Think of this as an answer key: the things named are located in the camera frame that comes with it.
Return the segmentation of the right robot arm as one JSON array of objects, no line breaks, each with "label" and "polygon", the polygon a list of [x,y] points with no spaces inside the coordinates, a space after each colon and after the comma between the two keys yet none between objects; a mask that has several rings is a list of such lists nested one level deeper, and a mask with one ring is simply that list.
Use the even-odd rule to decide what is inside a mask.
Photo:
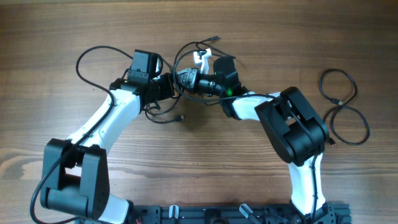
[{"label": "right robot arm", "polygon": [[232,57],[216,59],[211,75],[187,68],[172,77],[177,86],[190,93],[218,96],[228,117],[259,121],[275,152],[289,166],[295,210],[305,223],[321,219],[326,199],[320,166],[329,132],[298,88],[274,94],[249,91],[239,81]]}]

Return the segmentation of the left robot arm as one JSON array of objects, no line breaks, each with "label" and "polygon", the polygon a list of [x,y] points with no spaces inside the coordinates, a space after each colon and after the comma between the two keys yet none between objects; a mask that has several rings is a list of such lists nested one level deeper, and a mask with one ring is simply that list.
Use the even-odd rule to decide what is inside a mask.
[{"label": "left robot arm", "polygon": [[124,75],[104,92],[94,115],[65,140],[51,139],[44,149],[42,178],[30,201],[31,219],[40,223],[35,203],[70,214],[73,222],[140,223],[130,200],[110,192],[107,156],[120,134],[147,106],[173,97],[165,61],[154,52],[135,50]]}]

